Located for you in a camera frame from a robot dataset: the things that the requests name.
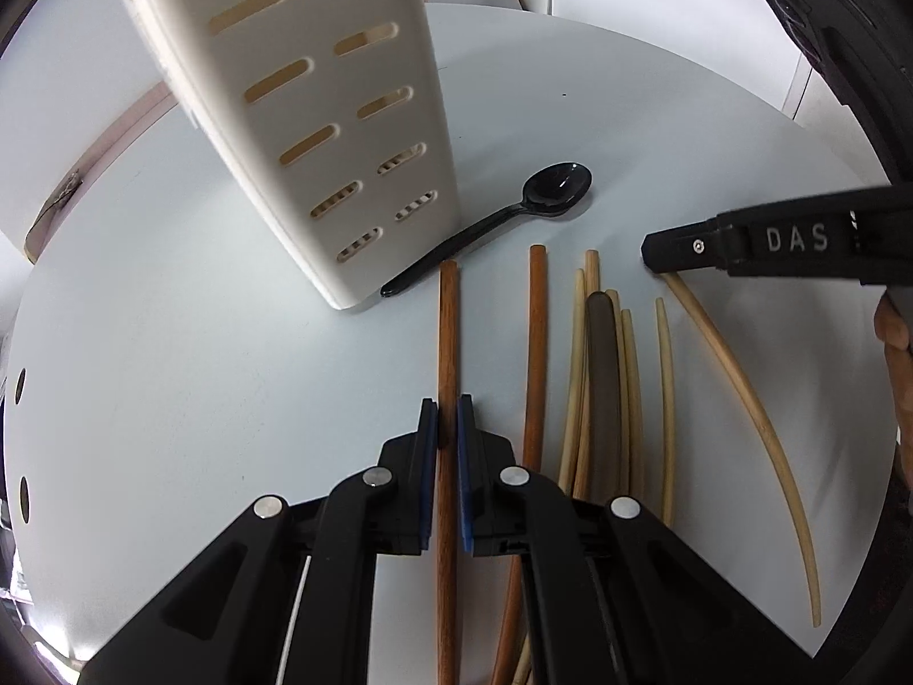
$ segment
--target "black device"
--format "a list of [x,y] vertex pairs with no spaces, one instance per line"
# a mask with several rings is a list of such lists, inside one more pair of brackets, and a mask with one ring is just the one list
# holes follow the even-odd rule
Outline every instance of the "black device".
[[[427,547],[437,409],[326,498],[260,498],[93,656],[84,685],[363,685],[374,561]],[[634,499],[567,497],[458,404],[464,546],[519,554],[537,685],[816,685],[814,661]],[[304,575],[300,605],[292,615]]]
[[[437,406],[329,496],[254,502],[85,665],[84,685],[367,680],[377,554],[428,547]],[[296,594],[306,579],[289,630]],[[289,633],[285,650],[286,632]]]
[[913,0],[767,0],[852,108],[892,183],[913,180]]
[[913,183],[721,213],[648,235],[654,273],[717,267],[731,276],[913,285]]

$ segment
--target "spoon handle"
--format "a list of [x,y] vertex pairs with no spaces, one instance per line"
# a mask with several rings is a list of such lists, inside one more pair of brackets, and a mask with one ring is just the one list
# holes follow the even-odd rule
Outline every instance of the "spoon handle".
[[505,221],[510,221],[514,216],[518,216],[524,211],[521,203],[502,208],[500,211],[486,216],[481,221],[476,221],[472,226],[467,226],[462,232],[458,232],[451,238],[438,244],[426,256],[412,263],[406,270],[403,270],[398,276],[388,283],[384,283],[381,288],[381,296],[389,299],[391,296],[397,296],[403,293],[406,288],[411,288],[414,283],[422,279],[432,270],[437,269],[445,260],[455,256],[464,247],[472,244],[476,240],[485,236],[488,232],[501,226]]

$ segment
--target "blue gripper pad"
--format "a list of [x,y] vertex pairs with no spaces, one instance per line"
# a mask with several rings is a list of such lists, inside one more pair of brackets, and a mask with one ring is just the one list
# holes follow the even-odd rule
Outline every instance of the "blue gripper pad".
[[422,483],[419,493],[419,516],[418,516],[418,534],[422,544],[422,550],[428,550],[428,544],[431,541],[431,517],[435,503],[435,468],[437,467],[437,405],[430,399],[426,399],[428,405],[422,404],[422,410],[431,411],[430,419],[427,420],[426,430],[423,437],[425,439],[425,452],[422,457]]
[[[466,399],[468,408],[472,409],[472,402]],[[466,553],[472,553],[472,514],[469,484],[469,454],[467,446],[467,419],[464,417],[462,406],[464,400],[460,400],[456,409],[456,470],[459,477],[459,510],[460,510],[460,531],[463,535],[463,550]]]

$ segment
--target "round table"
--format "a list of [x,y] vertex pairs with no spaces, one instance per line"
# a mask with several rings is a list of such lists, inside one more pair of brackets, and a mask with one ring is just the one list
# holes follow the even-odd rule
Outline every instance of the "round table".
[[[896,426],[854,283],[688,275],[758,388],[814,533],[825,625],[811,628],[782,493],[752,423],[690,320],[644,270],[651,231],[857,179],[785,116],[674,54],[561,19],[429,5],[464,220],[564,160],[595,183],[572,218],[525,221],[460,260],[462,389],[519,452],[528,247],[549,248],[544,469],[556,473],[573,272],[601,252],[631,308],[647,483],[661,462],[654,299],[668,302],[678,403],[674,529],[807,650],[820,646],[878,520]],[[35,266],[7,404],[15,536],[37,627],[85,659],[266,493],[326,494],[414,430],[437,393],[437,281],[332,311],[259,220],[205,136],[172,110],[90,189]],[[503,559],[460,562],[463,682],[490,673]],[[379,560],[371,679],[435,679],[432,553]]]

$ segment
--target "beige stick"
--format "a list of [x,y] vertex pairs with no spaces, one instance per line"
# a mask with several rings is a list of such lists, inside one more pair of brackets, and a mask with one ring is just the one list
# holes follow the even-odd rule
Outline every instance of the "beige stick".
[[[587,250],[584,262],[583,280],[585,297],[599,290],[599,253],[596,250]],[[577,446],[577,469],[572,486],[572,496],[575,499],[586,499],[590,493],[590,455],[592,441],[592,425],[590,425],[590,368],[587,364],[586,321],[583,326],[583,402],[581,403],[580,438]]]
[[663,389],[663,523],[672,527],[676,493],[676,378],[672,366],[672,336],[665,315],[665,302],[656,299],[656,330],[659,334],[659,372]]
[[526,685],[527,679],[532,673],[532,650],[530,649],[530,637],[523,639],[523,649],[519,653],[519,662],[517,671],[514,673],[514,679],[510,685]]
[[561,468],[558,486],[567,493],[577,468],[577,444],[580,438],[581,407],[583,407],[583,353],[586,336],[586,283],[583,270],[574,276],[573,334],[571,344],[571,382],[568,387],[568,411],[564,422],[564,444],[561,448]]
[[624,365],[628,386],[628,423],[631,428],[631,483],[629,492],[639,501],[644,500],[644,410],[640,396],[640,366],[637,363],[637,345],[633,338],[631,311],[622,311],[624,331]]
[[618,380],[620,384],[620,397],[622,402],[622,434],[621,434],[621,466],[619,471],[618,491],[622,494],[629,492],[629,483],[631,476],[631,418],[628,407],[628,385],[627,378],[624,376],[624,363],[627,362],[627,355],[624,353],[624,330],[622,329],[622,304],[618,291],[607,290],[606,294],[612,299],[612,306],[615,307],[615,338],[618,340],[618,366],[622,369]]
[[773,423],[770,422],[770,417],[764,409],[758,393],[752,388],[744,370],[738,365],[732,349],[726,340],[723,340],[723,335],[713,324],[691,289],[677,274],[665,275],[663,279],[681,302],[685,311],[688,312],[688,316],[694,320],[697,329],[704,336],[706,344],[713,350],[723,370],[729,376],[729,381],[732,382],[742,403],[745,404],[745,408],[761,436],[761,442],[764,443],[770,462],[773,463],[773,470],[782,487],[783,496],[786,498],[790,515],[793,517],[796,536],[799,539],[799,549],[802,552],[802,561],[805,563],[805,577],[808,581],[808,594],[811,599],[811,624],[817,628],[821,625],[821,588],[818,580],[818,565],[814,560],[814,544],[811,540],[811,529],[805,515],[805,507],[802,506],[802,496],[799,494],[786,452],[777,437],[776,430],[773,429]]

